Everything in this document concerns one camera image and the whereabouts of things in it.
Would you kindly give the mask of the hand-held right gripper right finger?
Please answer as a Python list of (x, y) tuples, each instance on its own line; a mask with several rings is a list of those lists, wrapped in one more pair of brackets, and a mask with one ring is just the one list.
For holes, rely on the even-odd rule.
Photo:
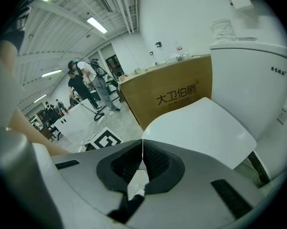
[(243, 229), (255, 218), (264, 195), (248, 179), (215, 158), (165, 143), (144, 140), (179, 157), (184, 175), (168, 192), (146, 194), (129, 218), (133, 229)]

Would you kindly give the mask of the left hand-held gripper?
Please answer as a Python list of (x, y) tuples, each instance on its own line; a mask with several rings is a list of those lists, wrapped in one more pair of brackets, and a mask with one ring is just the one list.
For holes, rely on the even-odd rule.
[(105, 127), (84, 142), (85, 151), (101, 149), (123, 143), (111, 129)]

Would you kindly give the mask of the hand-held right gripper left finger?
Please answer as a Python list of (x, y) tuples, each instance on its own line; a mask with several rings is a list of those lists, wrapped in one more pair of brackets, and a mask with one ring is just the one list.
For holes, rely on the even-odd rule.
[(52, 196), (66, 229), (142, 229), (142, 215), (122, 209), (142, 161), (141, 139), (98, 150), (53, 156)]

